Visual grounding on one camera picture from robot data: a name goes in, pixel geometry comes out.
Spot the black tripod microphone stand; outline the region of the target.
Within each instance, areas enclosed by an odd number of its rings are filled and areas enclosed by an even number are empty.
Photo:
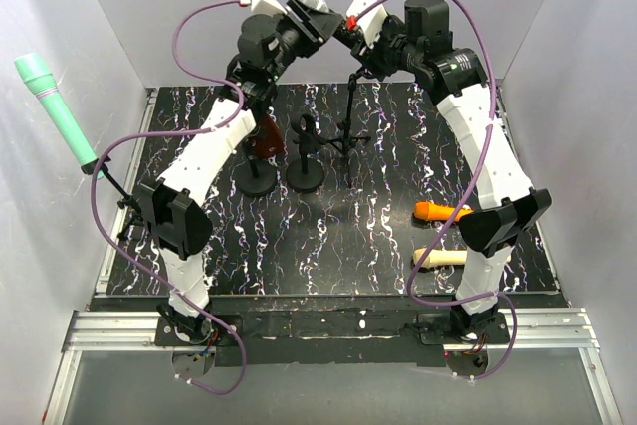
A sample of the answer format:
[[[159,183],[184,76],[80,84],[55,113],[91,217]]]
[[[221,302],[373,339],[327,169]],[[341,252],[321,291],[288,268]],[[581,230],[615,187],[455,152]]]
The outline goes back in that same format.
[[[361,78],[368,78],[370,72],[366,67],[360,67],[354,73],[350,74],[347,82],[347,105],[345,118],[337,124],[340,131],[340,135],[335,138],[325,139],[322,138],[319,141],[320,146],[330,145],[341,156],[341,160],[345,166],[345,181],[347,187],[352,186],[352,175],[349,165],[349,154],[354,150],[359,142],[369,143],[371,137],[369,135],[353,135],[351,133],[352,124],[352,110],[354,94],[357,92],[358,80]]]

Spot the black round-base stand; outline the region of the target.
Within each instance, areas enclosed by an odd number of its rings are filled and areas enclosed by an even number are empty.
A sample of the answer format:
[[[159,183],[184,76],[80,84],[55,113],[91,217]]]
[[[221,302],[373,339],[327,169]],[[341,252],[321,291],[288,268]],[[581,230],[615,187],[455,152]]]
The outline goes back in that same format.
[[[259,159],[250,140],[242,143],[244,162],[236,167],[234,179],[237,189],[245,196],[257,198],[270,194],[276,187],[277,169]]]
[[[311,155],[319,152],[327,140],[318,133],[315,118],[308,113],[293,121],[291,129],[297,135],[293,143],[298,147],[299,158],[288,165],[286,181],[296,192],[312,193],[322,186],[324,170]]]

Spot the orange microphone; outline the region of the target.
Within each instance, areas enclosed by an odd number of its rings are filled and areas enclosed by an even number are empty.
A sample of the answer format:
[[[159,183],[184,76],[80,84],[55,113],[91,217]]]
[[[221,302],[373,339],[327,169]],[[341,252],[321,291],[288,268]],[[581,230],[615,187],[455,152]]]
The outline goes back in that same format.
[[[446,222],[452,216],[454,211],[455,208],[451,206],[421,201],[415,204],[413,217],[420,221]]]

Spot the black round-base stand front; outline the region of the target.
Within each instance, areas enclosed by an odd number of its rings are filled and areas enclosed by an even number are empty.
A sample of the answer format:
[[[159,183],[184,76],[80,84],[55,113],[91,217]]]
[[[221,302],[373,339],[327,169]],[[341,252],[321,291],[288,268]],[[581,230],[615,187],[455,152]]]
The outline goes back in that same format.
[[[259,159],[250,140],[242,143],[244,162],[236,167],[234,179],[237,189],[245,196],[257,198],[270,194],[276,187],[277,169]]]

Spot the beige microphone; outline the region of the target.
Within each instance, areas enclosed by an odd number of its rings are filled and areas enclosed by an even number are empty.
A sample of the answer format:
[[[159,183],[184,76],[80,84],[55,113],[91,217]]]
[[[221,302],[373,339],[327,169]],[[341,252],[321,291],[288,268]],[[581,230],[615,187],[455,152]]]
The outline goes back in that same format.
[[[463,266],[467,260],[465,250],[432,250],[422,262],[420,269],[429,270],[445,266]]]

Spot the black silver-head microphone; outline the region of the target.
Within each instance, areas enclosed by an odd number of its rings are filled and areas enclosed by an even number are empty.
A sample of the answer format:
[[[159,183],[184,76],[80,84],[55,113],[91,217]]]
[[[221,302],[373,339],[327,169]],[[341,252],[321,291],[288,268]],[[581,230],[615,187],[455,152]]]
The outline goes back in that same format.
[[[338,26],[334,28],[332,36],[343,45],[352,49],[359,43],[361,35],[349,30],[346,18],[330,9],[325,0],[303,0],[303,3],[313,11],[319,12],[321,15],[329,15],[339,21]]]

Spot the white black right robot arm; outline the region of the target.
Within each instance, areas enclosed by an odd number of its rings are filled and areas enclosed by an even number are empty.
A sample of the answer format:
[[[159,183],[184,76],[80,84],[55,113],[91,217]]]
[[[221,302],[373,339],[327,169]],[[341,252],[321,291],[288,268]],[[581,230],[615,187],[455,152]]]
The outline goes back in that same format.
[[[486,339],[513,344],[517,318],[499,310],[508,297],[500,290],[505,264],[521,233],[552,204],[524,173],[496,115],[495,76],[485,48],[474,52],[454,44],[449,5],[456,0],[406,0],[404,16],[387,12],[383,0],[353,0],[344,20],[351,54],[366,74],[383,80],[398,71],[413,75],[443,116],[464,155],[471,179],[459,204],[447,215],[467,247],[460,284],[452,300],[415,295],[419,305],[442,310],[433,332],[462,342]]]

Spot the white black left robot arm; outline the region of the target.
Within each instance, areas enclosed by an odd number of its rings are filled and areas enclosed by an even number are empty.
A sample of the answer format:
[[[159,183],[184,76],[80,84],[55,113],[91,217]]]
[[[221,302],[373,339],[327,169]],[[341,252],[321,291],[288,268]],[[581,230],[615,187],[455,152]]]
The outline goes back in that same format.
[[[257,143],[248,161],[252,175],[282,149],[268,114],[277,81],[294,60],[315,53],[343,21],[324,0],[235,2],[250,14],[200,133],[157,178],[136,189],[143,224],[163,260],[170,289],[160,314],[178,339],[192,345],[207,341],[220,326],[209,317],[204,281],[203,250],[213,233],[204,210],[210,186],[247,141]]]

